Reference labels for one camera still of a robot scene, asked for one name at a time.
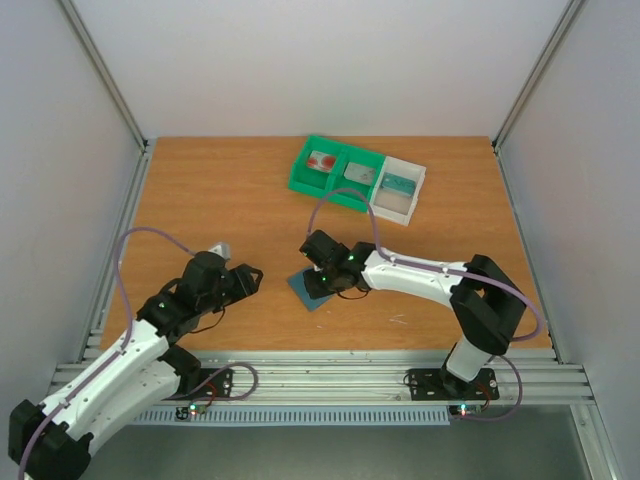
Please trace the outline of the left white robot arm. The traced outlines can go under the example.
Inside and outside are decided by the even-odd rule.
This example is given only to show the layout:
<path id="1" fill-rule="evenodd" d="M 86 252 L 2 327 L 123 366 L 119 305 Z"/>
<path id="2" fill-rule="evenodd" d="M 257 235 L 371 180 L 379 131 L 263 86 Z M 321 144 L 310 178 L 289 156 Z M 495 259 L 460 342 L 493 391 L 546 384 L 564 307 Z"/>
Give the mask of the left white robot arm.
<path id="1" fill-rule="evenodd" d="M 201 251 L 178 278 L 150 297 L 122 335 L 77 377 L 40 403 L 22 401 L 10 414 L 8 454 L 21 479 L 78 479 L 101 446 L 163 400 L 229 400 L 233 374 L 209 374 L 179 340 L 209 313 L 259 290 L 261 270 L 226 267 Z"/>

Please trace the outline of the blue card holder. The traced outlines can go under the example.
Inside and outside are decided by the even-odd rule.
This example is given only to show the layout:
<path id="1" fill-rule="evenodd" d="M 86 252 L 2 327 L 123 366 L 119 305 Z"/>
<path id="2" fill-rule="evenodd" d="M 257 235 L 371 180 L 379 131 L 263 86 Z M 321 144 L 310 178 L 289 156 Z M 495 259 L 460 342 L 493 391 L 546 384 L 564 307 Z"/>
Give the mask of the blue card holder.
<path id="1" fill-rule="evenodd" d="M 309 312 L 319 309 L 334 296 L 324 284 L 321 272 L 313 267 L 291 275 L 287 278 L 287 284 Z"/>

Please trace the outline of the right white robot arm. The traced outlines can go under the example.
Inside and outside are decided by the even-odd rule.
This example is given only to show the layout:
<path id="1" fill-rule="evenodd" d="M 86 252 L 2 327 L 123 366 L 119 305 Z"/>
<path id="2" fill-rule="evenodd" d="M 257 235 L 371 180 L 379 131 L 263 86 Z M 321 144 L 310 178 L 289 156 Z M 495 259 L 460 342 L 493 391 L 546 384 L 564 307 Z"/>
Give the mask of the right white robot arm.
<path id="1" fill-rule="evenodd" d="M 322 230 L 311 233 L 300 252 L 313 264 L 303 273 L 313 300 L 355 288 L 363 294 L 399 292 L 450 308 L 461 338 L 436 377 L 436 388 L 450 399 L 470 392 L 485 363 L 506 353 L 526 308 L 520 290 L 483 255 L 467 263 L 427 261 L 368 242 L 348 248 Z"/>

